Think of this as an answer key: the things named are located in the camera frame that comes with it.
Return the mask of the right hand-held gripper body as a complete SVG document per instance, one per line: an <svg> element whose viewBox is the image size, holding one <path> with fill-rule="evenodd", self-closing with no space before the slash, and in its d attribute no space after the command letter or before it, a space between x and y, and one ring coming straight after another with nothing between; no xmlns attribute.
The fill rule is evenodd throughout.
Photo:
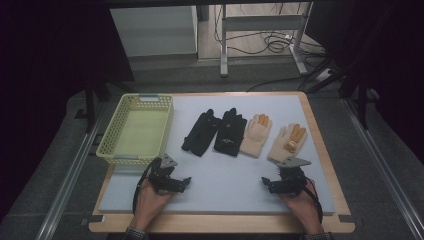
<svg viewBox="0 0 424 240"><path fill-rule="evenodd" d="M298 195L307 184L307 178L301 167L310 164L310 161L294 156L287 157L278 163L281 182L277 192Z"/></svg>

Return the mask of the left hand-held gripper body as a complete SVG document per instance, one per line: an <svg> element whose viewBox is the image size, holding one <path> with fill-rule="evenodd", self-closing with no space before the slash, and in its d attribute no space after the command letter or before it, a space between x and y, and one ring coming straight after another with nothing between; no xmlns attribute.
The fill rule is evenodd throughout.
<svg viewBox="0 0 424 240"><path fill-rule="evenodd" d="M166 191L168 186L178 186L174 184L170 177L177 165L178 163L168 155L157 157L151 162L151 168L148 171L148 180L158 194L168 193Z"/></svg>

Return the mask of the yellow-green plastic basket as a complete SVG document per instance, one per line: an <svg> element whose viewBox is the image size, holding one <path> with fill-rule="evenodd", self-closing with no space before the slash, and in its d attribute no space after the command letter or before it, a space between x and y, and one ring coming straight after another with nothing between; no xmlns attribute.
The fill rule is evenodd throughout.
<svg viewBox="0 0 424 240"><path fill-rule="evenodd" d="M109 164L148 165L165 153L173 113L169 94L122 95L96 155Z"/></svg>

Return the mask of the plain black glove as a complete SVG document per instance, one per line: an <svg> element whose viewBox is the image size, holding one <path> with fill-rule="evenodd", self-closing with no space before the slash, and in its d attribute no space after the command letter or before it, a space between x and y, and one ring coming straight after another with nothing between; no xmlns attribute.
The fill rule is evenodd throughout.
<svg viewBox="0 0 424 240"><path fill-rule="evenodd" d="M201 157L208 149L220 123L221 119L214 116L212 109L201 113L189 134L184 138L181 149Z"/></svg>

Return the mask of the black glove with white emblem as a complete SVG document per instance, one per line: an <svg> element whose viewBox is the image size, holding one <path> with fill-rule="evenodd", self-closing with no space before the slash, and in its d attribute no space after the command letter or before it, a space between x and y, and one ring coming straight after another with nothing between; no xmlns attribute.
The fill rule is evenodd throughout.
<svg viewBox="0 0 424 240"><path fill-rule="evenodd" d="M220 153L236 157L244 137L247 120L231 108L223 115L220 123L214 149Z"/></svg>

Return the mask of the person's left hand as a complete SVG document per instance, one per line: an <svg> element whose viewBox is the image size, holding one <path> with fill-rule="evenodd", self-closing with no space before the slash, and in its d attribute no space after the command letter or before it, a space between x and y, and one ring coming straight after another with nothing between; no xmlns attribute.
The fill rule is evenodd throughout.
<svg viewBox="0 0 424 240"><path fill-rule="evenodd" d="M164 195L157 194L151 183L148 180L144 180L140 188L136 210L130 226L139 230L145 230L149 223L161 213L162 209L174 196L174 192L168 192Z"/></svg>

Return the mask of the person's right hand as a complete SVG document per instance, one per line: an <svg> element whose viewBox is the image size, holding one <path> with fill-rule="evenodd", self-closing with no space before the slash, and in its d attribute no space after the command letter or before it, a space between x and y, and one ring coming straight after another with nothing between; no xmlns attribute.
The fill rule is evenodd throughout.
<svg viewBox="0 0 424 240"><path fill-rule="evenodd" d="M279 197L303 225L307 234L317 234L323 231L315 202L305 191L300 192L297 196L280 194Z"/></svg>

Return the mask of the white foam mat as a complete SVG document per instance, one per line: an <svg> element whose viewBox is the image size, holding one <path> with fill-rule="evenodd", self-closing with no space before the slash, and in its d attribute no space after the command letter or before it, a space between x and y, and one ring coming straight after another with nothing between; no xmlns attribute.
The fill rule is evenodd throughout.
<svg viewBox="0 0 424 240"><path fill-rule="evenodd" d="M302 167L305 175L315 181L325 215L336 212L332 193L324 174L321 157L317 152L308 117L297 95L262 96L174 96L174 115L166 153L178 166L172 177L192 177L182 194L177 194L164 212L193 214L282 214L288 212L276 194L270 194L261 177L277 181L279 169L268 158L274 139L280 129L290 123L299 123L307 129L306 142L296 155L311 162ZM214 141L206 152L197 157L181 149L198 116L213 109L222 118L225 111L236 108L249 121L255 114L266 114L273 121L261 155L258 158L239 153L237 157L218 153ZM109 213L132 213L134 191L144 167L116 166L99 210Z"/></svg>

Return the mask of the beige glove with round ornament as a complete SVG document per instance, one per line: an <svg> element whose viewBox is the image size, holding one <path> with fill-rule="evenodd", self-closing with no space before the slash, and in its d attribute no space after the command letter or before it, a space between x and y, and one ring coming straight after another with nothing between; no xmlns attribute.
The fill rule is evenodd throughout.
<svg viewBox="0 0 424 240"><path fill-rule="evenodd" d="M306 128L299 123L291 123L282 127L268 153L268 158L282 162L287 157L295 156L302 148L306 138Z"/></svg>

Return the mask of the beige orange knit glove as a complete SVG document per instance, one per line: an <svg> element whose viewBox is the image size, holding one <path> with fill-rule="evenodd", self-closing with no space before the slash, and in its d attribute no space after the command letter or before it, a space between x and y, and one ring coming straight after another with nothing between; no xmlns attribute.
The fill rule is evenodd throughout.
<svg viewBox="0 0 424 240"><path fill-rule="evenodd" d="M272 120L266 114L256 114L248 123L240 151L258 158L267 140Z"/></svg>

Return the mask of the black stand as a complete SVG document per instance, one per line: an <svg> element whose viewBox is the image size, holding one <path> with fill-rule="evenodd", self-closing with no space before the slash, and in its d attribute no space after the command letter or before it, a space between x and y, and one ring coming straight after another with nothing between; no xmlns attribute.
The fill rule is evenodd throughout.
<svg viewBox="0 0 424 240"><path fill-rule="evenodd" d="M341 98L350 98L354 92L357 92L356 115L361 126L367 130L366 121L367 104L369 90L369 74L360 64L351 64L343 70L345 79L338 93Z"/></svg>
<svg viewBox="0 0 424 240"><path fill-rule="evenodd" d="M107 84L110 83L115 87L123 90L126 93L136 93L136 90L125 85L122 82L112 80L94 80L89 79L85 88L85 102L86 102L86 118L87 127L86 132L90 133L94 128L96 122L95 108L94 108L94 96L97 96L101 102L107 102L111 93L107 88Z"/></svg>

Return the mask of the white power strip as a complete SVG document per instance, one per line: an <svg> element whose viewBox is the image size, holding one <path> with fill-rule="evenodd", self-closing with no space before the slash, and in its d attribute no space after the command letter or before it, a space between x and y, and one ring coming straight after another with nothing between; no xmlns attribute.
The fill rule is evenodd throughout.
<svg viewBox="0 0 424 240"><path fill-rule="evenodd" d="M332 74L333 74L333 70L330 68L326 68L316 77L316 80L318 82L322 82L326 80L327 78L329 78Z"/></svg>

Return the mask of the white cabinet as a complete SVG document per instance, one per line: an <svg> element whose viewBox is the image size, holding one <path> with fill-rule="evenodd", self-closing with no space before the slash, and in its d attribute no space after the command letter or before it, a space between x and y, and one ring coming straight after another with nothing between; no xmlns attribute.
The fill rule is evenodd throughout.
<svg viewBox="0 0 424 240"><path fill-rule="evenodd" d="M197 52L195 6L110 10L128 57Z"/></svg>

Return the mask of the aluminium rail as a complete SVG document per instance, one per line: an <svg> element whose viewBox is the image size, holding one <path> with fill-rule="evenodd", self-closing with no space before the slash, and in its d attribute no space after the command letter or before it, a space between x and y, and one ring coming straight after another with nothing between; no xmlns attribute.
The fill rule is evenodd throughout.
<svg viewBox="0 0 424 240"><path fill-rule="evenodd" d="M64 213L69 198L76 185L77 179L85 164L86 158L90 152L90 148L95 140L99 126L102 123L102 118L106 108L106 104L101 104L99 109L96 111L97 119L95 120L92 129L85 134L77 154L75 155L72 164L69 167L63 182L60 185L60 188L46 214L46 217L41 224L35 240L52 240L62 214Z"/></svg>
<svg viewBox="0 0 424 240"><path fill-rule="evenodd" d="M410 198L402 189L388 163L386 162L386 159L382 155L382 152L375 143L373 137L357 119L357 111L354 105L346 99L342 99L341 103L347 109L354 128L356 129L361 141L364 143L367 151L369 152L372 161L374 162L379 174L381 175L386 188L390 192L391 197L400 210L400 213L403 216L406 224L412 232L414 239L424 240L424 221L422 220Z"/></svg>

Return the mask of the grey metal stand frame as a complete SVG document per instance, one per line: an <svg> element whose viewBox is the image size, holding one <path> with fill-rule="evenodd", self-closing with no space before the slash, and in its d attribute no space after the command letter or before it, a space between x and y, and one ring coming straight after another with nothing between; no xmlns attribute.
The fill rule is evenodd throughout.
<svg viewBox="0 0 424 240"><path fill-rule="evenodd" d="M227 40L228 32L237 31L261 31L261 30L294 30L297 32L295 40L289 45L290 53L294 59L297 69L301 75L307 74L306 66L300 56L299 46L304 34L306 23L309 18L312 3L308 2L301 14L295 15L274 15L274 16L234 16L228 17L226 5L222 5L221 24L221 55L220 55L220 75L228 76L228 55Z"/></svg>

